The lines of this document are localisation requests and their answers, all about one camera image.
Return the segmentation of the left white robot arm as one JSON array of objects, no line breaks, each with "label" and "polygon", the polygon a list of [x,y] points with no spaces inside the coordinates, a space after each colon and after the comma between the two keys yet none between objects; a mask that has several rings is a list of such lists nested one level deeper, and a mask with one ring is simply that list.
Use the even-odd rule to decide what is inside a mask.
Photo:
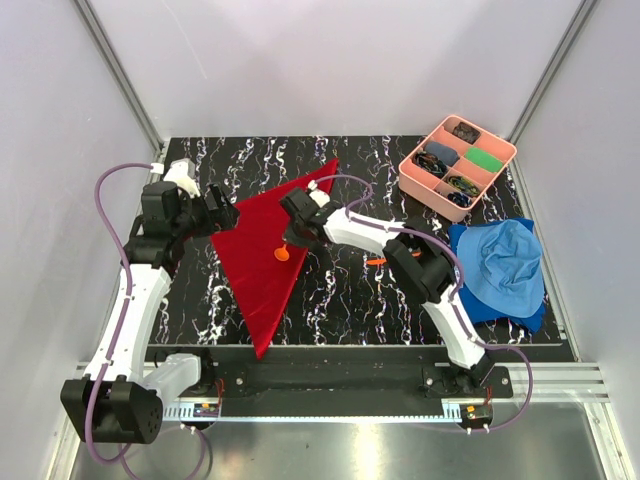
[{"label": "left white robot arm", "polygon": [[150,444],[165,407],[186,390],[206,395],[216,382],[214,369],[194,354],[171,354],[150,373],[144,363],[186,243],[234,229],[239,211],[215,184],[208,187],[213,198],[206,198],[189,159],[148,168],[160,178],[144,186],[129,236],[116,243],[121,270],[106,329],[82,376],[66,381],[60,393],[69,420],[88,445]]}]

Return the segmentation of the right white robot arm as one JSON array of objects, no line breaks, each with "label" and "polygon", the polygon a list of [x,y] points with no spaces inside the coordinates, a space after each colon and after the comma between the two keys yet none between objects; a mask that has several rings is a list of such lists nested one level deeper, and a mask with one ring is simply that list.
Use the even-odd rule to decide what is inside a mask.
[{"label": "right white robot arm", "polygon": [[316,187],[296,187],[280,205],[289,217],[285,241],[300,247],[346,245],[384,258],[399,290],[422,306],[444,340],[451,366],[443,394],[472,397],[488,387],[494,362],[464,310],[462,267],[446,244],[417,222],[353,213]]}]

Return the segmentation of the orange plastic spoon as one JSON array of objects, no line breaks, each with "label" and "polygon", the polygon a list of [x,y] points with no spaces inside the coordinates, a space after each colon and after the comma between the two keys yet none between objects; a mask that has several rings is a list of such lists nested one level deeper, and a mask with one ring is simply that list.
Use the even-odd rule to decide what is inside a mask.
[{"label": "orange plastic spoon", "polygon": [[290,259],[288,244],[286,242],[274,250],[274,257],[280,262],[287,262]]}]

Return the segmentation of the red cloth napkin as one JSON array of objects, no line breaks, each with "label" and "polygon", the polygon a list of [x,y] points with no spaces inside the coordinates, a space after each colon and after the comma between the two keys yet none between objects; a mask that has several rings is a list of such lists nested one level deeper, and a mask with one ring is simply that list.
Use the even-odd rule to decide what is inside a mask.
[{"label": "red cloth napkin", "polygon": [[274,257],[289,221],[280,200],[295,187],[304,189],[312,180],[336,174],[338,166],[334,158],[307,175],[241,201],[236,205],[236,228],[211,237],[257,359],[271,344],[307,255],[305,248],[288,244],[287,262]]}]

